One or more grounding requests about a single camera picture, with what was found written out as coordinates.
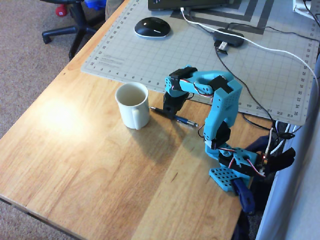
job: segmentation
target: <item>black mouse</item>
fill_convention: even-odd
[[[134,27],[136,34],[149,38],[164,38],[170,33],[170,30],[170,25],[157,17],[142,19]]]

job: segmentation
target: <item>gray cutting mat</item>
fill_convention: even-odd
[[[165,77],[189,64],[199,71],[226,71],[219,62],[210,35],[182,19],[172,11],[151,12],[147,0],[131,0],[101,42],[83,64],[81,70],[92,75],[120,81],[141,82],[150,90],[164,92]],[[312,1],[318,13],[320,1]],[[197,22],[214,28],[230,22],[256,27],[271,26],[286,32],[320,39],[315,21],[292,11],[292,0],[235,0],[231,7],[202,10],[193,14]],[[166,38],[143,38],[134,32],[137,22],[147,17],[167,21],[172,33]],[[260,45],[289,51],[306,61],[313,69],[318,42],[270,29],[235,28]],[[313,77],[297,59],[273,53],[245,42],[230,48],[222,57],[233,73],[247,83],[253,95],[276,120],[303,125],[309,105]],[[210,104],[207,98],[193,100]],[[267,118],[267,114],[243,89],[239,110]]]

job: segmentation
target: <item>beige carpet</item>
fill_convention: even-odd
[[[39,0],[0,0],[0,138],[69,62],[73,34],[42,40],[43,31],[74,24],[55,9]],[[0,201],[0,240],[51,239],[72,238]]]

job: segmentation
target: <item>blue pen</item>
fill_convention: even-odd
[[[165,113],[164,113],[164,111],[162,109],[154,107],[154,106],[150,106],[149,108],[151,110],[153,110],[155,113],[166,117],[166,115],[165,115]],[[194,121],[190,121],[190,120],[188,120],[188,119],[186,119],[184,117],[181,117],[181,116],[177,116],[176,115],[176,116],[174,116],[174,119],[176,119],[180,123],[186,124],[186,125],[191,126],[191,127],[198,127],[199,126],[198,123],[196,123]]]

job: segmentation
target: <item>red wire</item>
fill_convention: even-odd
[[[251,167],[254,169],[254,171],[259,174],[261,177],[266,177],[265,175],[262,175],[260,172],[258,172],[258,170],[255,168],[255,166],[251,163],[251,161],[249,159],[246,159],[248,161],[248,163],[251,165]]]
[[[183,82],[185,82],[185,83],[191,84],[191,82],[188,81],[187,79],[180,79],[180,81],[183,81]],[[206,98],[212,98],[212,97],[214,96],[213,94],[202,94],[202,93],[200,93],[199,90],[196,88],[195,83],[193,82],[192,84],[193,84],[193,86],[194,86],[194,89],[197,91],[197,93],[198,93],[200,96],[203,96],[203,97],[206,97]]]
[[[228,169],[231,167],[232,163],[234,162],[235,158],[233,157],[232,160],[229,163]]]
[[[229,148],[224,148],[224,147],[218,147],[219,150],[223,150],[223,151],[227,151],[227,152],[233,152],[235,153],[236,151],[233,149],[229,149]]]

